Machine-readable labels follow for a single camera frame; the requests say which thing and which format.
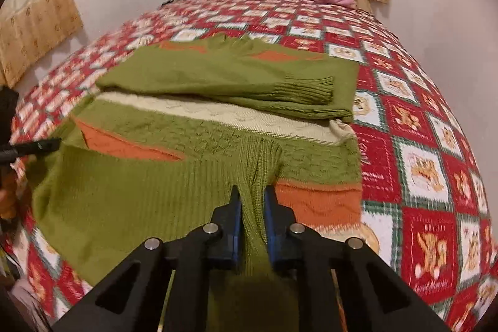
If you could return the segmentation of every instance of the bedspread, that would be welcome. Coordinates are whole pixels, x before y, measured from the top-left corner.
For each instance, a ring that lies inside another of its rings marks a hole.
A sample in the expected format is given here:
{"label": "bedspread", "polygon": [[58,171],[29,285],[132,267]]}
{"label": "bedspread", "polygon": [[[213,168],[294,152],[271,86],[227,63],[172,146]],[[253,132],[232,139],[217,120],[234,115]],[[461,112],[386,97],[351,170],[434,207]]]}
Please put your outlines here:
{"label": "bedspread", "polygon": [[[125,23],[69,57],[19,104],[12,142],[46,137],[97,78],[138,47],[225,32],[360,64],[354,123],[362,156],[359,233],[454,330],[470,330],[498,291],[479,170],[429,76],[373,15],[308,0],[183,0]],[[22,164],[17,164],[22,171]],[[10,247],[45,311],[62,316],[90,286],[45,241],[30,213]]]}

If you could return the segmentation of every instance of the knit sweater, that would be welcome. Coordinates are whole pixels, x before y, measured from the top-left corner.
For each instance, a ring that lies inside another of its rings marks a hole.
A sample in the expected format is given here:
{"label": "knit sweater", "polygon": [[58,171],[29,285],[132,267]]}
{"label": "knit sweater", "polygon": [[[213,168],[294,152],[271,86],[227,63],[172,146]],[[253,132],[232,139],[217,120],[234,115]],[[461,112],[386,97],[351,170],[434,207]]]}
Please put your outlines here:
{"label": "knit sweater", "polygon": [[225,35],[142,47],[97,84],[133,93],[196,94],[307,119],[352,120],[358,64]]}
{"label": "knit sweater", "polygon": [[[118,71],[100,84],[132,91],[128,70],[122,78]],[[48,242],[91,284],[144,239],[180,238],[208,222],[238,186],[245,260],[237,274],[212,274],[208,330],[296,330],[295,286],[273,274],[266,254],[267,184],[306,225],[327,231],[359,222],[359,151],[340,121],[107,91],[84,99],[54,136],[63,138],[61,149],[28,167],[33,214]]]}

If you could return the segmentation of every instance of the quilt square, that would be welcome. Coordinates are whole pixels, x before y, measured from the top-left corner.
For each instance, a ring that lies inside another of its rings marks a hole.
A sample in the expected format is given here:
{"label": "quilt square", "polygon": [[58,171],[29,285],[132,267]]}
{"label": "quilt square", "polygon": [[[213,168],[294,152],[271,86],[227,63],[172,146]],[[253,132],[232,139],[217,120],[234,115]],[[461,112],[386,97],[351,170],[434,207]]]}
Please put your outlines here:
{"label": "quilt square", "polygon": [[383,55],[386,58],[391,58],[389,51],[386,47],[372,43],[370,41],[363,41],[363,48],[365,51],[370,51],[371,53]]}
{"label": "quilt square", "polygon": [[266,34],[266,33],[255,33],[255,32],[248,32],[247,35],[252,40],[254,40],[254,39],[260,39],[260,40],[263,40],[265,43],[268,43],[268,44],[278,43],[278,40],[281,37],[281,36],[279,36],[277,34]]}
{"label": "quilt square", "polygon": [[276,8],[275,12],[280,12],[280,13],[296,13],[295,8]]}
{"label": "quilt square", "polygon": [[389,58],[383,57],[382,55],[366,52],[365,57],[367,57],[367,61],[375,69],[381,69],[398,76],[401,74],[396,63]]}
{"label": "quilt square", "polygon": [[476,217],[459,214],[459,290],[474,284],[481,273],[481,228]]}
{"label": "quilt square", "polygon": [[232,23],[249,23],[249,24],[259,24],[261,17],[256,16],[235,16],[235,19],[232,20]]}
{"label": "quilt square", "polygon": [[69,267],[66,261],[62,263],[61,275],[56,284],[63,293],[63,296],[69,298],[69,304],[72,306],[76,305],[76,303],[85,295],[81,279],[77,276],[76,272]]}
{"label": "quilt square", "polygon": [[382,44],[384,44],[384,47],[386,47],[390,51],[394,51],[395,53],[398,53],[398,54],[402,53],[399,50],[399,48],[396,45],[394,45],[392,42],[382,41]]}
{"label": "quilt square", "polygon": [[344,19],[341,19],[339,17],[339,13],[337,12],[332,12],[332,11],[324,11],[324,13],[328,13],[328,15],[323,15],[322,19],[328,20],[330,22],[336,22],[336,23],[345,23]]}
{"label": "quilt square", "polygon": [[458,146],[453,129],[440,118],[437,118],[430,113],[427,113],[427,116],[429,117],[434,134],[438,140],[439,147],[444,152],[463,160],[464,157],[462,155],[462,151],[460,151],[460,147]]}
{"label": "quilt square", "polygon": [[232,6],[229,10],[248,10],[249,8],[249,5],[235,5]]}
{"label": "quilt square", "polygon": [[373,36],[371,35],[366,35],[363,33],[355,33],[355,38],[360,41],[360,40],[365,40],[365,41],[371,41],[373,39]]}
{"label": "quilt square", "polygon": [[393,59],[395,61],[398,61],[398,63],[400,63],[401,65],[405,65],[408,68],[414,68],[414,63],[410,59],[405,57],[404,55],[402,55],[400,53],[392,53],[392,56],[393,56]]}
{"label": "quilt square", "polygon": [[362,23],[361,20],[358,20],[354,17],[350,17],[348,16],[347,13],[343,13],[343,15],[344,15],[344,20],[347,20],[348,22],[356,23],[357,25],[360,25]]}
{"label": "quilt square", "polygon": [[41,301],[41,306],[46,314],[53,318],[54,316],[54,298],[53,298],[53,288],[54,281],[51,275],[47,272],[43,262],[38,256],[33,245],[29,247],[28,251],[28,279],[30,284],[33,286],[34,293],[43,298]]}
{"label": "quilt square", "polygon": [[359,51],[359,40],[356,37],[354,37],[353,35],[343,35],[343,34],[339,34],[339,33],[331,33],[330,28],[329,28],[329,30],[325,31],[325,41],[327,41],[329,43],[336,44],[336,45],[341,45],[341,46],[347,47],[347,48],[358,49],[358,51]]}
{"label": "quilt square", "polygon": [[315,29],[315,30],[322,30],[323,25],[321,24],[315,24],[315,23],[305,23],[305,22],[299,22],[298,20],[294,20],[292,23],[293,27],[301,27],[303,29]]}
{"label": "quilt square", "polygon": [[398,170],[389,134],[352,124],[362,161],[363,199],[400,203]]}
{"label": "quilt square", "polygon": [[262,2],[262,3],[258,4],[257,7],[259,9],[268,9],[268,10],[270,10],[270,9],[274,9],[275,6],[276,6],[275,3]]}
{"label": "quilt square", "polygon": [[317,25],[317,24],[320,23],[320,19],[318,19],[316,17],[305,16],[305,15],[297,15],[296,20],[298,22],[312,23],[312,24],[315,24],[315,25]]}
{"label": "quilt square", "polygon": [[378,87],[381,91],[418,104],[415,94],[406,81],[377,70],[374,70],[374,74],[377,77]]}
{"label": "quilt square", "polygon": [[477,197],[477,207],[479,209],[479,213],[481,215],[488,215],[487,211],[487,200],[486,193],[484,192],[484,185],[482,184],[482,180],[475,173],[471,172],[472,184],[474,185],[474,192]]}
{"label": "quilt square", "polygon": [[465,163],[452,155],[443,155],[444,169],[448,175],[451,196],[458,213],[477,215],[477,200],[472,188],[472,178]]}
{"label": "quilt square", "polygon": [[375,33],[377,34],[379,37],[381,37],[382,39],[385,39],[387,38],[387,35],[381,31],[381,30],[378,30],[376,29],[372,24],[369,24],[369,30],[372,32],[372,33]]}
{"label": "quilt square", "polygon": [[448,120],[450,121],[450,124],[456,130],[458,130],[458,132],[460,134],[464,135],[462,127],[460,127],[460,124],[458,124],[458,121],[457,121],[456,117],[453,115],[452,111],[449,108],[447,108],[444,104],[441,104],[441,107],[443,108],[444,112],[446,113],[446,116],[447,116]]}
{"label": "quilt square", "polygon": [[241,22],[241,23],[220,23],[216,25],[217,28],[227,28],[227,29],[237,29],[237,30],[245,30],[247,27],[247,23]]}
{"label": "quilt square", "polygon": [[402,278],[428,304],[455,293],[456,229],[452,213],[403,208]]}
{"label": "quilt square", "polygon": [[355,33],[362,33],[362,34],[366,34],[370,37],[373,37],[373,34],[370,32],[370,30],[367,30],[361,26],[353,26],[351,25],[351,30],[353,30]]}
{"label": "quilt square", "polygon": [[373,92],[357,91],[353,102],[355,123],[387,131],[384,106]]}
{"label": "quilt square", "polygon": [[436,102],[436,99],[433,96],[431,96],[430,94],[426,94],[423,91],[420,91],[418,96],[418,100],[420,100],[422,107],[424,107],[425,110],[433,114],[437,114],[437,116],[441,118],[443,117],[441,107]]}
{"label": "quilt square", "polygon": [[322,16],[323,24],[349,30],[350,26],[343,19],[334,16]]}
{"label": "quilt square", "polygon": [[305,8],[300,9],[299,13],[303,14],[303,15],[308,15],[308,16],[311,16],[311,17],[314,17],[314,16],[318,15],[318,12],[316,10],[305,9]]}
{"label": "quilt square", "polygon": [[437,147],[422,109],[394,96],[383,96],[382,101],[391,134]]}
{"label": "quilt square", "polygon": [[334,14],[334,15],[338,15],[339,12],[335,11],[334,9],[334,5],[329,5],[327,3],[319,3],[317,5],[317,7],[320,8],[320,10],[324,13],[331,13],[331,14]]}
{"label": "quilt square", "polygon": [[470,147],[469,147],[469,143],[467,141],[467,139],[460,135],[458,136],[458,140],[460,141],[460,145],[463,146],[462,148],[462,152],[465,156],[465,161],[472,167],[472,168],[475,168],[477,169],[477,165],[476,165],[476,160],[474,158],[474,154],[472,153]]}
{"label": "quilt square", "polygon": [[252,16],[252,17],[263,17],[268,14],[268,10],[247,10],[246,12],[242,13],[243,16]]}
{"label": "quilt square", "polygon": [[225,35],[227,35],[228,37],[242,37],[245,32],[242,31],[242,30],[233,30],[233,29],[223,29],[223,28],[214,28],[214,29],[211,29],[203,38],[207,38],[207,37],[212,37],[218,33],[223,33]]}
{"label": "quilt square", "polygon": [[363,65],[359,66],[358,79],[356,81],[356,86],[358,89],[369,89],[370,91],[375,91],[377,87],[375,86],[375,80],[372,77],[372,71],[370,68]]}
{"label": "quilt square", "polygon": [[290,24],[290,19],[279,19],[276,17],[269,17],[263,20],[262,24],[270,28],[276,26],[288,26]]}
{"label": "quilt square", "polygon": [[424,82],[424,80],[420,77],[420,75],[413,72],[411,69],[402,67],[406,77],[413,83],[417,84],[421,88],[424,88],[426,91],[430,92],[429,87]]}
{"label": "quilt square", "polygon": [[439,152],[422,144],[394,137],[402,195],[410,207],[451,211],[453,202]]}
{"label": "quilt square", "polygon": [[498,280],[488,276],[477,288],[477,301],[474,305],[476,321],[479,321],[498,293]]}
{"label": "quilt square", "polygon": [[176,33],[171,38],[171,41],[193,41],[205,34],[207,30],[208,29],[183,29]]}
{"label": "quilt square", "polygon": [[472,309],[477,301],[477,285],[460,291],[452,302],[446,325],[455,332],[471,332],[476,325],[476,316]]}
{"label": "quilt square", "polygon": [[369,247],[399,274],[402,246],[402,211],[399,205],[362,201],[361,222]]}
{"label": "quilt square", "polygon": [[493,242],[491,223],[489,219],[481,219],[481,273],[487,274],[491,267],[493,255]]}
{"label": "quilt square", "polygon": [[284,37],[280,43],[294,49],[304,49],[315,53],[323,52],[323,42],[318,40]]}
{"label": "quilt square", "polygon": [[276,19],[292,19],[292,18],[294,18],[294,15],[292,15],[290,13],[270,12],[267,15],[267,17],[268,18],[272,17],[272,18],[276,18]]}
{"label": "quilt square", "polygon": [[276,35],[283,35],[287,32],[287,26],[279,26],[279,25],[266,26],[263,24],[257,24],[257,25],[249,25],[247,29],[255,33],[266,33],[266,34],[276,34]]}
{"label": "quilt square", "polygon": [[210,17],[209,19],[206,20],[208,23],[221,23],[221,22],[228,22],[233,19],[233,16],[228,16],[228,15],[217,15]]}
{"label": "quilt square", "polygon": [[328,44],[328,52],[332,57],[352,59],[358,63],[365,63],[363,55],[358,49],[343,47],[338,44]]}
{"label": "quilt square", "polygon": [[313,39],[322,38],[322,31],[318,29],[311,29],[307,27],[292,26],[289,30],[289,35],[299,35],[302,37],[310,37]]}
{"label": "quilt square", "polygon": [[337,27],[325,26],[326,33],[332,33],[336,35],[344,35],[346,37],[353,37],[352,33],[349,30],[340,29]]}
{"label": "quilt square", "polygon": [[429,77],[429,75],[427,75],[427,74],[425,73],[425,71],[424,71],[424,70],[423,70],[420,66],[418,66],[418,67],[417,67],[417,69],[418,69],[418,71],[420,72],[420,74],[423,76],[423,78],[424,78],[427,82],[429,82],[429,83],[430,83],[432,86],[434,86],[434,87],[436,86],[436,85],[434,84],[434,82],[432,81],[432,79]]}

